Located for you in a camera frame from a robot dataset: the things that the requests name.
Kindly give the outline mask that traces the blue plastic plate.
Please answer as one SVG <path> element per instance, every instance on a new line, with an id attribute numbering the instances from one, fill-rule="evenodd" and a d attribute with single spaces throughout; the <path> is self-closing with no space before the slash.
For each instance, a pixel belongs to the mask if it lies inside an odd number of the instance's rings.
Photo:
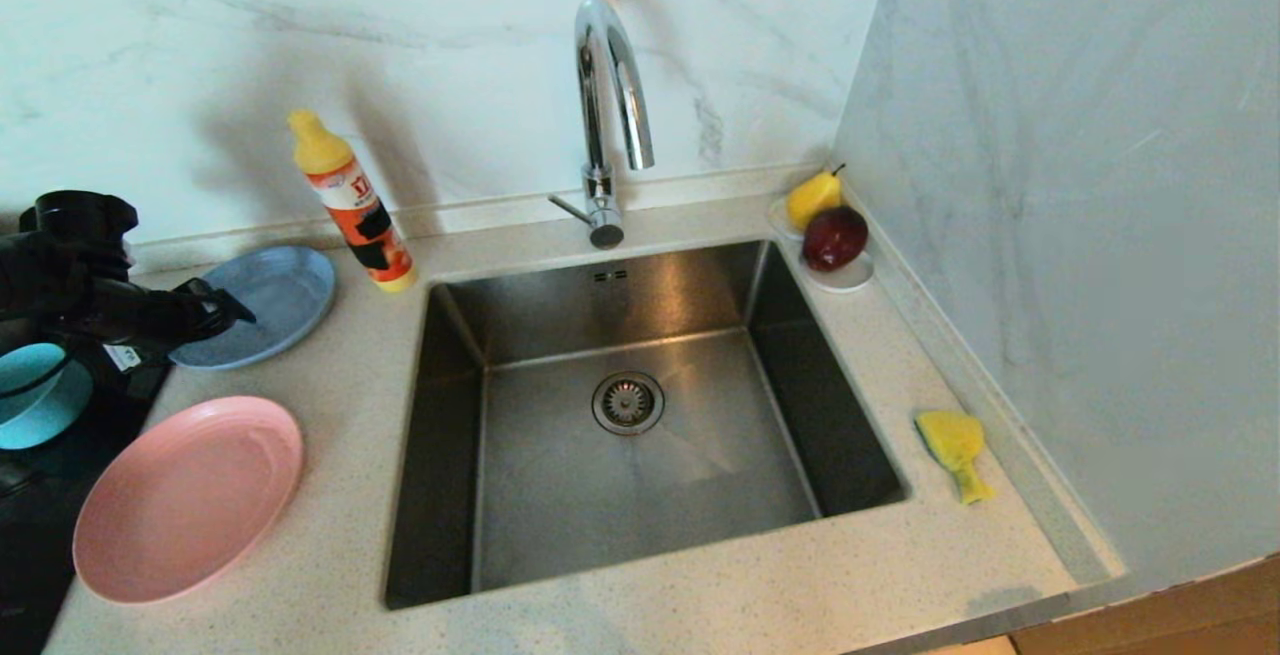
<path id="1" fill-rule="evenodd" d="M 202 280 L 228 290 L 256 321 L 234 322 L 212 339 L 169 354 L 174 365 L 197 371 L 230 371 L 282 354 L 319 326 L 337 294 L 330 260 L 301 246 L 251 251 L 204 272 Z"/>

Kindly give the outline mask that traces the teal ceramic bowl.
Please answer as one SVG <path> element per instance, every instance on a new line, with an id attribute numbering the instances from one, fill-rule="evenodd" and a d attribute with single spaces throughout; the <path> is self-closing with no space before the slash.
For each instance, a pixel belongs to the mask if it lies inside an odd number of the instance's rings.
<path id="1" fill-rule="evenodd" d="M 52 342 L 0 356 L 0 450 L 59 436 L 87 408 L 92 391 L 87 368 Z"/>

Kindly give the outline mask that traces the yellow orange dish soap bottle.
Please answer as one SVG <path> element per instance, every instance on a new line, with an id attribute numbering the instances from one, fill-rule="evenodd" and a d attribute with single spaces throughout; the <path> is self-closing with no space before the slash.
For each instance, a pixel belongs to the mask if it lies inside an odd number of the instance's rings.
<path id="1" fill-rule="evenodd" d="M 407 290 L 417 278 L 413 258 L 352 146 L 307 109 L 289 113 L 287 123 L 294 139 L 294 166 L 353 257 L 379 289 Z"/>

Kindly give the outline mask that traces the pink plastic plate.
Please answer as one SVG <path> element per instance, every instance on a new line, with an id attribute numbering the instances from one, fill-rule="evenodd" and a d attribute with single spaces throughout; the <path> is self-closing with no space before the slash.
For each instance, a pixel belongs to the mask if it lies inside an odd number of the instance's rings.
<path id="1" fill-rule="evenodd" d="M 303 468 L 300 423 L 275 400 L 189 406 L 142 432 L 91 487 L 73 533 L 76 573 L 124 606 L 193 592 L 262 540 Z"/>

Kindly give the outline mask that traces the chrome faucet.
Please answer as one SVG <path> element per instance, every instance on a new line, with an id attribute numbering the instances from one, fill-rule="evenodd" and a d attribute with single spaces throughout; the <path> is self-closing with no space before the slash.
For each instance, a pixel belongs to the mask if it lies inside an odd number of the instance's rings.
<path id="1" fill-rule="evenodd" d="M 573 207 L 557 194 L 547 194 L 547 200 L 585 223 L 593 248 L 614 249 L 625 241 L 625 228 L 614 187 L 614 168 L 605 148 L 604 81 L 612 86 L 630 169 L 653 168 L 655 154 L 634 46 L 608 0 L 584 0 L 579 5 L 573 52 L 586 152 L 586 162 L 581 168 L 585 207 Z"/>

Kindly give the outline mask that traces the yellow fish-shaped sponge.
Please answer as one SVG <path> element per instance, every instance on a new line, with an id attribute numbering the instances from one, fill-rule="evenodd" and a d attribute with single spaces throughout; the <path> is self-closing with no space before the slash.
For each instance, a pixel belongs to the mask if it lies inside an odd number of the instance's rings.
<path id="1" fill-rule="evenodd" d="M 986 430 L 974 414 L 932 409 L 915 414 L 914 426 L 932 458 L 954 478 L 963 504 L 995 496 L 977 471 L 977 458 L 986 450 Z"/>

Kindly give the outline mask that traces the metal sink drain strainer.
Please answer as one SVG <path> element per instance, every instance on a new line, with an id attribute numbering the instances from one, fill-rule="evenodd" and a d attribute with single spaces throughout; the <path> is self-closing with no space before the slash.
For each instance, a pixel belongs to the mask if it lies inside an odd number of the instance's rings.
<path id="1" fill-rule="evenodd" d="M 607 432 L 639 436 L 660 422 L 666 391 L 649 374 L 608 374 L 591 395 L 591 414 Z"/>

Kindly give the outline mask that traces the stainless steel sink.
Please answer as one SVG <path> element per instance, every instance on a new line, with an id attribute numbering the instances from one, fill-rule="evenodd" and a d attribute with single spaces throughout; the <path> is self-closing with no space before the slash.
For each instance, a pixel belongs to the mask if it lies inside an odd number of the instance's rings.
<path id="1" fill-rule="evenodd" d="M 666 391 L 607 432 L 595 388 Z M 901 503 L 908 486 L 772 241 L 428 287 L 390 610 Z"/>

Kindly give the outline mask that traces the black induction cooktop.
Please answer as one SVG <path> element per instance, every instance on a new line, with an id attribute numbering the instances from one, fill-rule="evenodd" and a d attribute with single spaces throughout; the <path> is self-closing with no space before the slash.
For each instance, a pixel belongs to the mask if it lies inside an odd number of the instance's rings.
<path id="1" fill-rule="evenodd" d="M 91 397 L 49 441 L 5 449 L 5 423 L 37 413 L 54 381 L 18 391 L 63 359 L 82 365 Z M 72 541 L 91 487 L 140 435 L 166 383 L 169 365 L 123 374 L 100 345 L 40 330 L 29 319 L 0 321 L 0 655 L 40 655 L 76 577 Z"/>

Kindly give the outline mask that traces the yellow pear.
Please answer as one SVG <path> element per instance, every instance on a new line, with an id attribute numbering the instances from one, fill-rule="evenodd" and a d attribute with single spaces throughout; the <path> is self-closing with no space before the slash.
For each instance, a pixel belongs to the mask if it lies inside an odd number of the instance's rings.
<path id="1" fill-rule="evenodd" d="M 824 210 L 840 207 L 844 203 L 844 185 L 840 173 L 845 164 L 824 169 L 796 185 L 785 201 L 787 221 L 796 232 L 805 232 L 809 223 Z"/>

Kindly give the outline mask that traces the dark red apple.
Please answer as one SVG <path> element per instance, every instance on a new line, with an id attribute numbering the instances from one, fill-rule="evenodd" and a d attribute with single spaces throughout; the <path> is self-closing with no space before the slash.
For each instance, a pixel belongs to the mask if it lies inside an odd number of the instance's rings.
<path id="1" fill-rule="evenodd" d="M 847 266 L 867 248 L 870 228 L 858 210 L 822 210 L 805 226 L 801 258 L 817 272 L 833 272 Z"/>

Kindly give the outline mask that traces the wooden cabinet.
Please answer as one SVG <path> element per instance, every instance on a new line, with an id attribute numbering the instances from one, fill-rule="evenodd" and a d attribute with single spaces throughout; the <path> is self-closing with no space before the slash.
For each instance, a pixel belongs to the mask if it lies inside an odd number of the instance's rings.
<path id="1" fill-rule="evenodd" d="M 1010 638 L 1018 655 L 1280 655 L 1280 553 Z"/>

